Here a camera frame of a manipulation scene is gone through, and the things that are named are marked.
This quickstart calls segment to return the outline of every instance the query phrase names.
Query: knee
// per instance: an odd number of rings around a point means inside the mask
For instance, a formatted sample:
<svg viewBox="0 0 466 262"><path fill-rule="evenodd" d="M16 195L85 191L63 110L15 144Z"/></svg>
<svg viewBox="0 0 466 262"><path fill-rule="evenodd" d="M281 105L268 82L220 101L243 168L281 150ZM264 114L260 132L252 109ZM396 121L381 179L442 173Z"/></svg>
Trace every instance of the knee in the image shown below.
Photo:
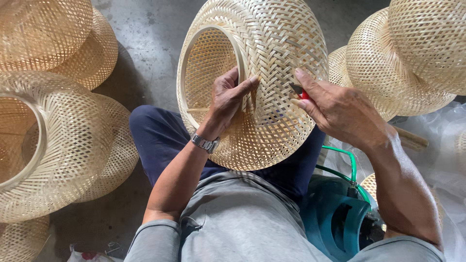
<svg viewBox="0 0 466 262"><path fill-rule="evenodd" d="M130 115L130 129L135 130L145 125L148 120L157 120L161 117L163 109L153 105L141 105L136 107Z"/></svg>

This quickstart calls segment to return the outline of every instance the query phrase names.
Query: gray concrete floor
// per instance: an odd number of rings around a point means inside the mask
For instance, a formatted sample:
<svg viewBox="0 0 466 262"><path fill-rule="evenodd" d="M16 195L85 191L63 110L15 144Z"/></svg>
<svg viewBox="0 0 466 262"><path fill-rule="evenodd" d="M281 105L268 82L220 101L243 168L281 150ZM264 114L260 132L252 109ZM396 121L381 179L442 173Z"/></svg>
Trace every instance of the gray concrete floor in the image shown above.
<svg viewBox="0 0 466 262"><path fill-rule="evenodd" d="M205 0L92 0L119 41L112 75L97 89L129 110L142 104L178 111L176 71L186 32ZM356 27L389 0L307 0L329 53L346 45ZM140 226L151 188L140 162L118 189L94 201L69 205L50 216L51 237L38 262L66 261L78 251L109 251L123 258Z"/></svg>

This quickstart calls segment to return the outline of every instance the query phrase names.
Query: person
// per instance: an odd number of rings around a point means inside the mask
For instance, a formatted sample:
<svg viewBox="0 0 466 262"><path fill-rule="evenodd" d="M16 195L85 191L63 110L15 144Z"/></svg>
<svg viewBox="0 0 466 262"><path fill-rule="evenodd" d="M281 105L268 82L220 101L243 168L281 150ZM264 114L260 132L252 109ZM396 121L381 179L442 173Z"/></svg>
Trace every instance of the person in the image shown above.
<svg viewBox="0 0 466 262"><path fill-rule="evenodd" d="M444 261L437 208L428 186L403 151L397 132L364 94L302 69L297 80L311 97L292 100L316 123L288 159L263 170L240 172L211 162L190 140L179 114L136 108L130 130L153 185L142 226L125 261L330 261L307 241L297 202L306 194L325 133L359 148L375 170L382 241L350 261ZM196 133L221 137L242 98L258 88L240 85L237 68L213 83L210 109Z"/></svg>

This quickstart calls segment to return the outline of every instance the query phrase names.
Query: person's left hand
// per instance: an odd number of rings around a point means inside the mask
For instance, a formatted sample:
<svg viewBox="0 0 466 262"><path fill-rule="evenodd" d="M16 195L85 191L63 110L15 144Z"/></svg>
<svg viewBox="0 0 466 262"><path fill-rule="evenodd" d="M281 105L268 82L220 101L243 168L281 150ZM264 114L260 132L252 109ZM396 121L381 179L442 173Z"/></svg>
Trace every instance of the person's left hand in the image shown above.
<svg viewBox="0 0 466 262"><path fill-rule="evenodd" d="M238 67L234 67L213 82L209 112L196 131L204 139L212 141L219 137L230 126L244 95L259 86L258 76L253 76L238 86L235 84L237 80Z"/></svg>

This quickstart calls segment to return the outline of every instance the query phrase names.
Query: silver wristwatch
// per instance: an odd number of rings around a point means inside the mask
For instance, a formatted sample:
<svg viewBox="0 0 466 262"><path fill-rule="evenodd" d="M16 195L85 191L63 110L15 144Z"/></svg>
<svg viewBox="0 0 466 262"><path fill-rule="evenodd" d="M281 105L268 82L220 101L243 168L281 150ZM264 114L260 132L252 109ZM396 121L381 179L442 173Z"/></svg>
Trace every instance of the silver wristwatch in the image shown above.
<svg viewBox="0 0 466 262"><path fill-rule="evenodd" d="M198 147L207 150L207 153L212 154L215 151L215 149L217 149L217 146L219 146L220 137L216 138L214 141L208 141L196 134L196 132L194 132L191 135L191 141Z"/></svg>

